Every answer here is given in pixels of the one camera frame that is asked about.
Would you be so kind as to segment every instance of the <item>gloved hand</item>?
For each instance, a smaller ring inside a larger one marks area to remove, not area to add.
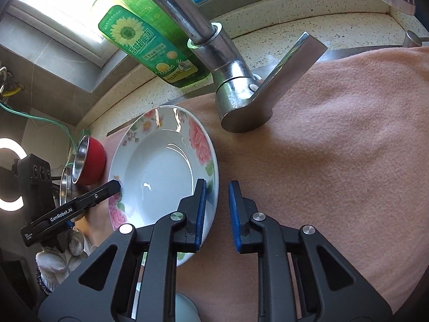
[[[85,245],[89,247],[89,244],[85,243],[82,233],[72,229],[67,230],[67,232],[69,245],[64,253],[56,248],[43,247],[43,251],[36,254],[36,263],[40,271],[38,281],[47,294],[62,283],[97,247],[85,248]]]

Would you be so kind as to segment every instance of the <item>countertop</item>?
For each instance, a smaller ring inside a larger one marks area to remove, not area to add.
[[[222,15],[216,21],[224,25],[250,68],[281,59],[304,31],[330,50],[400,45],[404,29],[420,36],[429,35],[417,19],[390,9],[380,0],[264,0]],[[135,68],[93,108],[90,114],[98,118],[89,126],[92,136],[104,138],[109,131],[147,110],[212,82],[208,77],[178,89],[153,78],[130,91],[145,71],[142,66]],[[83,120],[77,130],[90,122],[91,117]]]

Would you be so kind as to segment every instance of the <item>oval ceramic plate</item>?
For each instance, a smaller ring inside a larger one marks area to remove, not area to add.
[[[194,115],[177,106],[160,106],[143,114],[125,133],[110,167],[109,180],[121,183],[121,192],[109,198],[113,229],[123,223],[136,228],[156,223],[176,211],[182,198],[193,195],[198,178],[207,181],[203,243],[219,194],[217,160],[209,135]],[[177,265],[192,255],[178,253]]]

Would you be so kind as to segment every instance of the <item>pink cloth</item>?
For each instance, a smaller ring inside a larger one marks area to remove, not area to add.
[[[214,94],[181,106],[209,132],[220,171],[213,227],[177,269],[203,322],[257,317],[257,258],[235,252],[231,180],[281,224],[314,225],[393,311],[403,304],[429,264],[429,47],[318,63],[248,133],[220,127]],[[123,134],[103,141],[108,159]],[[106,205],[87,219],[97,241],[112,231]]]

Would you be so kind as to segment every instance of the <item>faucet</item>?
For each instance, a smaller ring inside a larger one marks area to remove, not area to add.
[[[188,35],[188,48],[212,73],[220,123],[228,132],[248,132],[266,123],[278,100],[327,50],[304,32],[261,83],[222,25],[211,23],[193,0],[153,1]]]

